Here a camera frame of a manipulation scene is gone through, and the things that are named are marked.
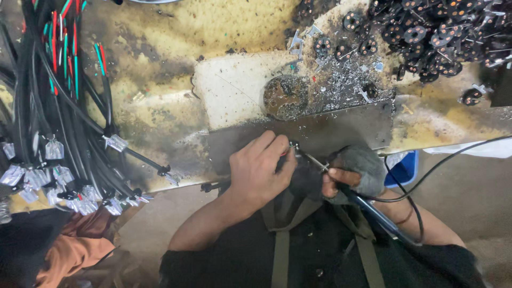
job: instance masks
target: black cable end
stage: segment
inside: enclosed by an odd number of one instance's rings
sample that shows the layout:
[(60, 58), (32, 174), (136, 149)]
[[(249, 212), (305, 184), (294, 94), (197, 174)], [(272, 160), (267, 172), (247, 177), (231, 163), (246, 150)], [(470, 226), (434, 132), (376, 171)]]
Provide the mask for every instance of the black cable end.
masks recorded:
[(170, 172), (170, 165), (167, 165), (167, 166), (165, 166), (165, 167), (164, 167), (164, 166), (160, 167), (160, 169), (158, 169), (157, 174), (158, 174), (159, 176), (162, 176), (162, 177), (163, 177), (163, 176), (165, 176), (168, 172)]

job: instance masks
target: metal plate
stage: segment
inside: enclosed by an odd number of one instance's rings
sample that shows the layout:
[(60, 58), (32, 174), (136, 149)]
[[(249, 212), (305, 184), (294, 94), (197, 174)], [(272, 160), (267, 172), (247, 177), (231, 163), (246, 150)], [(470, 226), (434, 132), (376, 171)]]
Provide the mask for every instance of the metal plate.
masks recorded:
[(390, 100), (301, 117), (290, 121), (246, 124), (211, 132), (208, 141), (212, 166), (218, 175), (230, 173), (229, 156), (265, 130), (297, 140), (314, 157), (328, 156), (346, 145), (366, 143), (371, 149), (387, 147), (391, 140)]

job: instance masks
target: wire bundle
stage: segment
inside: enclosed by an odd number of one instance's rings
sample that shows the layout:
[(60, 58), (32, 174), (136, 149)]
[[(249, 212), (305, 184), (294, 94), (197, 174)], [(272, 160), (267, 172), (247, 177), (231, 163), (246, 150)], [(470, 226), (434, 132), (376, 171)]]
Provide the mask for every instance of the wire bundle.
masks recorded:
[[(12, 121), (0, 131), (11, 166), (0, 182), (14, 187), (27, 202), (36, 200), (34, 191), (42, 188), (49, 203), (58, 208), (62, 209), (58, 202), (64, 199), (69, 208), (85, 215), (98, 209), (101, 201), (119, 215), (121, 203), (138, 205), (148, 198), (140, 189), (130, 188), (126, 154), (146, 162), (175, 185), (179, 179), (170, 173), (169, 165), (160, 166), (129, 149), (128, 142), (118, 136), (101, 44), (94, 48), (103, 94), (96, 92), (83, 72), (79, 35), (86, 4), (67, 0), (59, 13), (52, 1), (22, 0), (26, 31), (19, 51), (0, 23), (13, 66), (13, 71), (0, 67), (0, 79), (14, 91)], [(89, 117), (85, 91), (105, 118), (104, 128)], [(107, 146), (118, 151), (118, 159), (111, 159)]]

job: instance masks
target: dirty table surface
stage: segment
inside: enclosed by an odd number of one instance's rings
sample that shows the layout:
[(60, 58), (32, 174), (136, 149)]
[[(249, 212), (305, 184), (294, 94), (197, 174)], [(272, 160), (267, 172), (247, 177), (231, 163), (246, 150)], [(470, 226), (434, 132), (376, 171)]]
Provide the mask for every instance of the dirty table surface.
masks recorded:
[[(440, 77), (432, 84), (423, 85), (410, 73), (397, 82), (391, 71), (401, 59), (385, 55), (387, 45), (375, 30), (378, 53), (355, 55), (342, 64), (331, 60), (316, 72), (312, 43), (317, 36), (305, 35), (313, 20), (297, 19), (299, 3), (184, 0), (162, 5), (125, 1), (118, 6), (90, 1), (81, 34), (84, 67), (101, 92), (93, 50), (93, 44), (101, 42), (121, 137), (133, 150), (159, 164), (170, 164), (171, 172), (183, 177), (181, 186), (222, 178), (212, 168), (206, 136), (230, 126), (267, 121), (265, 84), (283, 74), (307, 82), (309, 104), (304, 115), (366, 104), (357, 94), (362, 81), (377, 85), (380, 93), (374, 102), (396, 96), (391, 142), (381, 153), (512, 134), (511, 108), (489, 108), (485, 102), (466, 107), (457, 102), (471, 84), (479, 84), (478, 65), (465, 63), (456, 77)], [(326, 0), (315, 6), (314, 24), (332, 41), (356, 47), (358, 38), (348, 35), (339, 19), (348, 11), (367, 7), (366, 2), (348, 0), (337, 5)], [(19, 39), (20, 7), (15, 1), (4, 1), (1, 9), (13, 39)], [(288, 51), (296, 29), (304, 39), (304, 61), (291, 69), (285, 64), (297, 59)], [(8, 63), (5, 53), (0, 57)], [(1, 85), (0, 98), (11, 105), (12, 96)], [(104, 124), (93, 105), (89, 113)], [(175, 188), (151, 167), (136, 159), (130, 162), (133, 186), (152, 192)]]

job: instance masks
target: stained surface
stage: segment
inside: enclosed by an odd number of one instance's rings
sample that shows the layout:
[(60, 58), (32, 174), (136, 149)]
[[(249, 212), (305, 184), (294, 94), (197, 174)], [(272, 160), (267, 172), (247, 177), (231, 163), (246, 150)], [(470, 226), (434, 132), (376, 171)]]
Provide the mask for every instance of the stained surface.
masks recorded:
[[(385, 153), (512, 133), (510, 108), (488, 108), (485, 103), (468, 108), (457, 103), (464, 90), (479, 84), (475, 65), (465, 64), (458, 76), (440, 77), (433, 84), (422, 85), (410, 73), (396, 82), (391, 70), (400, 59), (385, 56), (387, 45), (379, 35), (377, 54), (354, 56), (342, 64), (332, 59), (315, 72), (312, 43), (319, 36), (305, 35), (312, 17), (292, 21), (299, 2), (184, 0), (143, 5), (125, 1), (117, 6), (110, 1), (89, 1), (81, 35), (84, 67), (101, 91), (93, 51), (93, 44), (101, 42), (121, 136), (134, 150), (159, 164), (169, 163), (172, 172), (183, 177), (182, 185), (219, 179), (204, 136), (216, 129), (267, 121), (262, 109), (264, 86), (283, 74), (307, 79), (305, 115), (365, 104), (357, 92), (361, 83), (376, 84), (379, 98), (372, 101), (389, 99), (397, 86), (396, 93), (407, 96), (398, 96), (394, 103), (393, 138), (390, 147), (382, 150)], [(345, 31), (339, 20), (348, 11), (364, 11), (367, 5), (356, 0), (341, 1), (340, 5), (323, 1), (315, 6), (315, 13), (321, 15), (315, 16), (314, 23), (334, 45), (347, 42), (355, 49), (358, 39)], [(17, 45), (21, 31), (18, 3), (4, 1), (2, 10)], [(285, 64), (296, 55), (290, 55), (287, 48), (297, 28), (305, 40), (304, 62), (291, 69)], [(0, 54), (2, 63), (7, 63), (5, 53)], [(0, 98), (7, 105), (12, 102), (3, 86)], [(89, 109), (102, 123), (99, 112), (92, 106)], [(146, 191), (173, 188), (153, 169), (131, 161), (135, 186)]]

